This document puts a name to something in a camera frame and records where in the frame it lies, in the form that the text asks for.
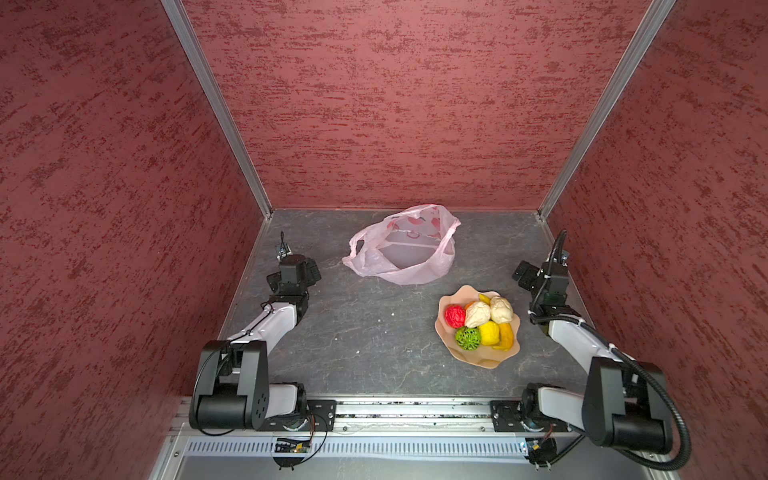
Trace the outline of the yellow fake lemon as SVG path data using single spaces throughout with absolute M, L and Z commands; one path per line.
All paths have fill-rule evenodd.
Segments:
M 494 346 L 500 342 L 500 327 L 493 321 L 485 322 L 477 327 L 480 343 L 484 346 Z

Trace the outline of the beige fake pear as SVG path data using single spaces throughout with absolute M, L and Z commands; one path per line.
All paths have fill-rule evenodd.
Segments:
M 478 300 L 465 307 L 465 323 L 467 328 L 477 328 L 491 320 L 490 305 Z

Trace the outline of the green fake fruit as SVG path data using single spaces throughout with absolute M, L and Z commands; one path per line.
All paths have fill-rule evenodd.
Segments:
M 462 350 L 474 351 L 481 345 L 482 337 L 477 328 L 463 326 L 456 330 L 454 340 Z

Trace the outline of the red fake fruit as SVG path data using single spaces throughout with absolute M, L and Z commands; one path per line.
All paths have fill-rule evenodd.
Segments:
M 466 311 L 461 305 L 448 305 L 443 311 L 443 320 L 448 327 L 460 329 L 465 326 Z

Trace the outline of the pink plastic bag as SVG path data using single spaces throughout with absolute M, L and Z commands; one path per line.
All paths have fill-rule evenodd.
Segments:
M 442 205 L 410 207 L 357 232 L 342 263 L 360 277 L 422 285 L 445 276 L 456 258 L 461 225 Z

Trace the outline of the yellow fake banana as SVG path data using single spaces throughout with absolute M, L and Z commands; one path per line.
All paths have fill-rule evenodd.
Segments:
M 492 346 L 494 350 L 509 351 L 515 343 L 515 334 L 509 323 L 498 324 L 499 342 Z

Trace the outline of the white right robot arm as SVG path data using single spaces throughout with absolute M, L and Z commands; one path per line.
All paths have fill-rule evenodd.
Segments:
M 531 428 L 561 421 L 596 445 L 624 452 L 667 454 L 673 446 L 669 403 L 650 378 L 665 387 L 654 365 L 634 360 L 609 342 L 567 304 L 567 267 L 546 261 L 521 262 L 513 279 L 531 293 L 530 322 L 562 346 L 587 373 L 582 394 L 530 383 L 521 397 L 520 416 Z

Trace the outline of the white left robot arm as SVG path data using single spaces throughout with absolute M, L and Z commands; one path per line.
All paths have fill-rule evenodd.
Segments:
M 304 387 L 272 384 L 268 356 L 299 325 L 308 310 L 309 288 L 320 279 L 313 259 L 284 256 L 278 270 L 267 276 L 271 296 L 256 319 L 229 338 L 204 346 L 188 414 L 192 428 L 216 436 L 259 430 L 271 421 L 285 422 L 290 429 L 306 425 Z

